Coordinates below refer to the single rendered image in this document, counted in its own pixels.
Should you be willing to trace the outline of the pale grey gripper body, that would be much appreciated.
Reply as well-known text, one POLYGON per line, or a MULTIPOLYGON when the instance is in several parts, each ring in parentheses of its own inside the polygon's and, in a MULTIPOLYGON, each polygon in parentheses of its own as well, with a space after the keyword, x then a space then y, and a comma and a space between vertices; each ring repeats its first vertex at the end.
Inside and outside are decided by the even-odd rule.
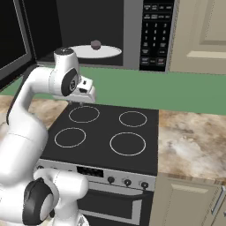
POLYGON ((91 87, 87 93, 81 93, 78 89, 76 89, 68 96, 54 95, 54 98, 68 102, 95 103, 95 87, 91 87))

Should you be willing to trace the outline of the white microwave turntable plate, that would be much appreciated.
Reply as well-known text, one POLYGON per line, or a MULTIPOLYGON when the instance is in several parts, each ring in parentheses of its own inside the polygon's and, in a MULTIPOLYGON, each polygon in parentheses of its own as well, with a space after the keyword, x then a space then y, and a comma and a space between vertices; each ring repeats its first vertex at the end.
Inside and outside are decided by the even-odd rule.
POLYGON ((72 50, 76 53, 77 58, 82 59, 101 59, 119 56, 122 50, 116 47, 101 45, 95 49, 91 45, 73 46, 72 50))

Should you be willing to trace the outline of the black microwave door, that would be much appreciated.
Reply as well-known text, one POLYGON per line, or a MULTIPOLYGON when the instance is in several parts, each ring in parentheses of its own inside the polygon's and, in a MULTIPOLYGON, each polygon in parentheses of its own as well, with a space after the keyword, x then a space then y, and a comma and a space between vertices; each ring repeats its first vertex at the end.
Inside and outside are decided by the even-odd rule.
POLYGON ((0 0, 0 90, 33 63, 23 0, 0 0))

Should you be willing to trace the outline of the steel microwave oven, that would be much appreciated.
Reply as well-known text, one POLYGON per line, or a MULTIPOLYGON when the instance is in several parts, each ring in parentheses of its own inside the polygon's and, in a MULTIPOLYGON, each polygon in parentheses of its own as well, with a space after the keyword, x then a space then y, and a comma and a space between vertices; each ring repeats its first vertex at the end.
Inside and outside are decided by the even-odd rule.
POLYGON ((102 45, 119 56, 82 59, 89 67, 165 72, 169 65, 177 0, 23 0, 34 55, 54 63, 58 48, 102 45))

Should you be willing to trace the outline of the black oven door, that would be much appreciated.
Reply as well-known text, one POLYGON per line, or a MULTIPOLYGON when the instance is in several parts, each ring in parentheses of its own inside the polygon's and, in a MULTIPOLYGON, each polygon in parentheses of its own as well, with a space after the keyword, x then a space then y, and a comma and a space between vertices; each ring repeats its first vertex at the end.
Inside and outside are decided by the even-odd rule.
POLYGON ((154 193, 130 189, 125 194, 90 189, 78 200, 90 226, 148 226, 154 193))

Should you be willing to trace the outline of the black hob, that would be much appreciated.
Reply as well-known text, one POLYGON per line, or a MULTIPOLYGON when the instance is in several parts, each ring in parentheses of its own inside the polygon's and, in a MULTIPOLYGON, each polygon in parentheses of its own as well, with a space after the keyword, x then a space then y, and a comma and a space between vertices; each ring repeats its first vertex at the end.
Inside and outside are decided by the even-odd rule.
POLYGON ((155 176, 158 123, 156 109, 73 103, 50 126, 41 157, 155 176))

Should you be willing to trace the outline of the small brown round food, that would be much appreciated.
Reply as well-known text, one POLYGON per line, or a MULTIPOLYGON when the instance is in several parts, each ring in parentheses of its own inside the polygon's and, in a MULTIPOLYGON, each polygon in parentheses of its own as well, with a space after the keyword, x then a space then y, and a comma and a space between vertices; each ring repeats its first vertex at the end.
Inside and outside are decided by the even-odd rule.
POLYGON ((98 40, 91 41, 91 48, 93 50, 98 50, 101 48, 101 46, 102 46, 102 44, 100 41, 98 41, 98 40))

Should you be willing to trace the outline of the beige wall cupboard door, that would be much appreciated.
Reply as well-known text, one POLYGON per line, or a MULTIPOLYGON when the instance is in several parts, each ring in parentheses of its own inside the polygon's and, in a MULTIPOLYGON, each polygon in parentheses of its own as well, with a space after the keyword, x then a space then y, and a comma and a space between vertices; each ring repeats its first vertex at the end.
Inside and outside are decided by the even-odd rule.
POLYGON ((226 0, 179 0, 172 72, 226 74, 226 0))

